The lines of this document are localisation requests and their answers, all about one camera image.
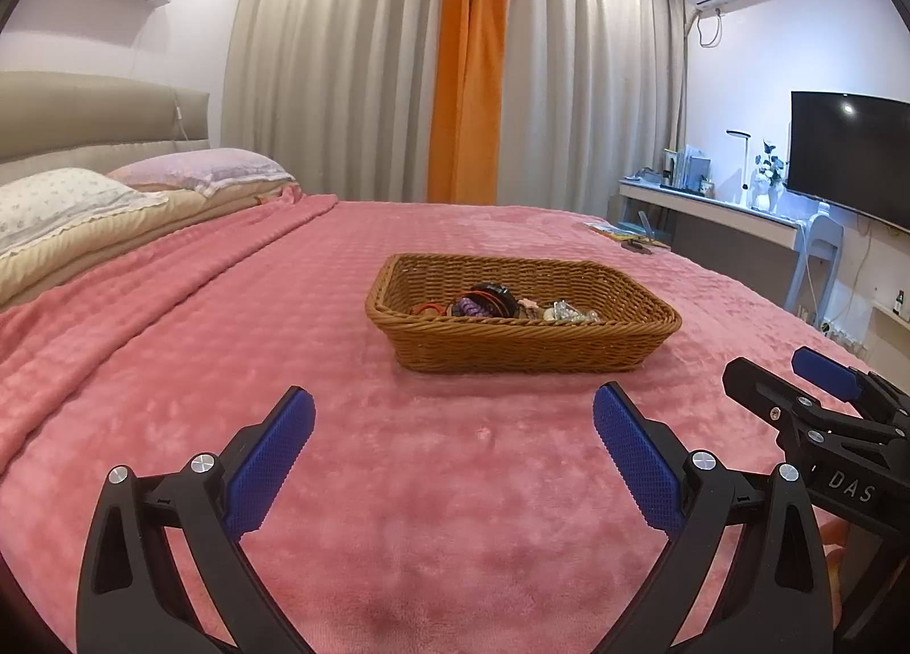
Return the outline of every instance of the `metal bolt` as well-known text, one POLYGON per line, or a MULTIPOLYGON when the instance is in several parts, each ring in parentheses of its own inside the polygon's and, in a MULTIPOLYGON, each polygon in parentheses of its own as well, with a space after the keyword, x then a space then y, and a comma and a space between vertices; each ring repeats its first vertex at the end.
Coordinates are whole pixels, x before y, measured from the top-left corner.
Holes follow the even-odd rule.
POLYGON ((713 457, 713 454, 708 454, 707 451, 698 451, 693 454, 692 463, 699 469, 709 472, 717 466, 717 459, 713 457))
POLYGON ((119 485, 126 477, 129 477, 129 469, 125 466, 115 466, 111 469, 110 474, 107 475, 107 481, 111 485, 119 485))
POLYGON ((215 457, 213 457, 212 454, 199 454, 198 457, 193 459, 189 466, 197 475, 204 475, 209 469, 215 466, 215 457))
POLYGON ((799 479, 799 469, 791 463, 782 463, 781 468, 777 471, 781 473, 781 477, 784 477, 787 482, 795 482, 799 479))

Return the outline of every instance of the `orange curtain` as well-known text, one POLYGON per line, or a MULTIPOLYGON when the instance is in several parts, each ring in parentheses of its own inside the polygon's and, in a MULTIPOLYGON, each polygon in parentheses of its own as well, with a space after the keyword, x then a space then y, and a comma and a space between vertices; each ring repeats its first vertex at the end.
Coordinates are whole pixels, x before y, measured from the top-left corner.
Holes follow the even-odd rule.
POLYGON ((442 0, 429 201, 496 204, 507 11, 508 0, 442 0))
POLYGON ((470 0, 442 0, 436 98, 429 133, 427 201, 454 201, 458 124, 468 63, 470 0))
POLYGON ((508 0, 473 0, 468 32, 464 104, 455 159, 455 201, 496 204, 502 65, 508 0))

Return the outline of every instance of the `brown woven basket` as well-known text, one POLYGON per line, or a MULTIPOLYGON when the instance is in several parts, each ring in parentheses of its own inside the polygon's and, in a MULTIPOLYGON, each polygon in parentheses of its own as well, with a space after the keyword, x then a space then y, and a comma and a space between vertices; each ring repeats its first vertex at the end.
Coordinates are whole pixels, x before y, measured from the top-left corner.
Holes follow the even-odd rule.
POLYGON ((367 315, 417 372, 627 372, 683 325, 679 313, 616 269, 593 262, 399 254, 382 267, 367 315), (411 315, 480 282, 517 297, 568 300, 603 322, 411 315))

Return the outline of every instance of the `potted plant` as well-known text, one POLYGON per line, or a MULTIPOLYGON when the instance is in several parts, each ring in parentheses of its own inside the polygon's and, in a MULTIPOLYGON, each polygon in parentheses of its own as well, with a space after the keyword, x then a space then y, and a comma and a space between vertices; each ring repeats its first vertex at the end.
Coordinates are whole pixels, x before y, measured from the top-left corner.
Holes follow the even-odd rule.
POLYGON ((781 192, 784 189, 784 169, 786 164, 773 156, 777 146, 764 142, 764 158, 755 157, 755 171, 752 174, 752 207, 763 213, 773 213, 777 207, 781 192))

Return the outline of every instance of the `vase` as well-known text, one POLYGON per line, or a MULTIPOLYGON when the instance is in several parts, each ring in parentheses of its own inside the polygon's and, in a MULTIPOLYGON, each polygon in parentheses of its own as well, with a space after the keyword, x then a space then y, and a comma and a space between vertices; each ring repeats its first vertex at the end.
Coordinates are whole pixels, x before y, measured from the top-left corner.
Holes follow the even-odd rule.
POLYGON ((768 201, 771 204, 771 207, 768 209, 769 213, 777 212, 777 204, 781 201, 781 196, 784 195, 784 185, 783 184, 772 184, 768 189, 768 201))
POLYGON ((762 176, 761 174, 754 174, 752 176, 752 184, 749 186, 749 198, 750 204, 749 207, 758 208, 762 212, 766 212, 768 207, 759 208, 759 198, 764 198, 762 204, 766 204, 770 207, 771 201, 768 199, 768 188, 771 186, 768 178, 762 176))

